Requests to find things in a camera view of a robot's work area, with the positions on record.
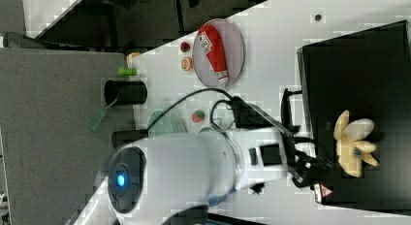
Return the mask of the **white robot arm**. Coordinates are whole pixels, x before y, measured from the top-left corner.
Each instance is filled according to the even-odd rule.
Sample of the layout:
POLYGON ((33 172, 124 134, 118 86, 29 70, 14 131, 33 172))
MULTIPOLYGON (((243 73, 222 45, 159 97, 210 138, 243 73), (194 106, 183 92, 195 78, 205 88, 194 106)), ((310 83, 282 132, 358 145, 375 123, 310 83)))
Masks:
POLYGON ((274 127, 141 139, 113 154, 108 201, 119 225, 200 224, 232 193, 288 175, 297 187, 323 179, 331 163, 296 149, 308 141, 274 127))

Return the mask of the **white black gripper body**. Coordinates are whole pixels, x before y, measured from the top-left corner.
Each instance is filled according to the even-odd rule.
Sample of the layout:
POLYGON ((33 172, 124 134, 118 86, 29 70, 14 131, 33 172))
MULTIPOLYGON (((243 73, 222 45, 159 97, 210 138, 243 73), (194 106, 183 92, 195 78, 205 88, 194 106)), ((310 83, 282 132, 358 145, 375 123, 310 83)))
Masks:
POLYGON ((240 130, 238 147, 242 154, 239 186, 253 186, 287 177, 287 155, 276 128, 240 130))

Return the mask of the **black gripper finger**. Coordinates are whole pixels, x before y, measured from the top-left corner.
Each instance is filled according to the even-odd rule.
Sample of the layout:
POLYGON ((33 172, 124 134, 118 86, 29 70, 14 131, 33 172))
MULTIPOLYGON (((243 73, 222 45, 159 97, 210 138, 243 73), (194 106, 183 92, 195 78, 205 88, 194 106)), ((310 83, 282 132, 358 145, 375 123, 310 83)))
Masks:
POLYGON ((313 139, 307 137, 294 137, 293 138, 293 148, 294 150, 292 153, 294 157, 292 160, 294 163, 292 164, 293 167, 302 167, 305 164, 318 164, 323 167, 331 167, 332 166, 332 159, 330 158, 328 152, 324 149, 322 145, 316 142, 313 139), (312 154, 309 155, 302 150, 297 150, 297 144, 310 144, 313 145, 312 154))
POLYGON ((330 173, 330 168, 311 167, 310 169, 297 172, 296 175, 292 177, 292 182, 297 188, 311 187, 317 183, 323 183, 330 173))

